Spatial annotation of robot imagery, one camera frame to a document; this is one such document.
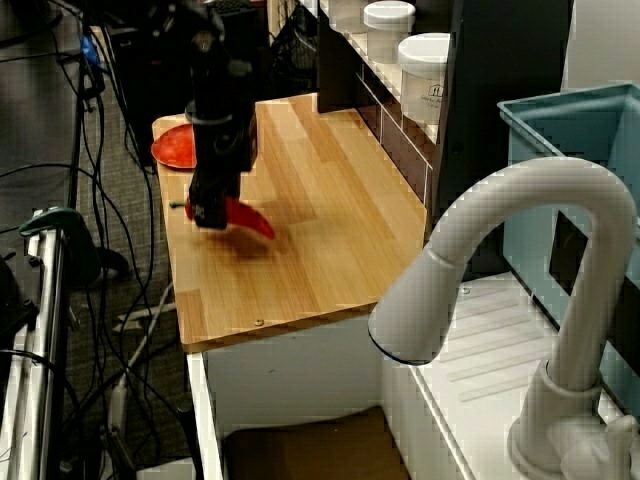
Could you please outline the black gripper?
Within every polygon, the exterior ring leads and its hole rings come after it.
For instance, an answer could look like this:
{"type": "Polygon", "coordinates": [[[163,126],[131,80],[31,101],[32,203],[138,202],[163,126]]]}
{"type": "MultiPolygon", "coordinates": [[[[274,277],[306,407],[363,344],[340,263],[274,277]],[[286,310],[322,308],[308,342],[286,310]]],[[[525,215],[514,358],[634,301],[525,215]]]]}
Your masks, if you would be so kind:
{"type": "Polygon", "coordinates": [[[199,227],[224,230],[227,196],[240,198],[241,174],[250,172],[257,158],[256,114],[216,119],[194,115],[192,128],[198,180],[189,187],[187,217],[199,227]]]}

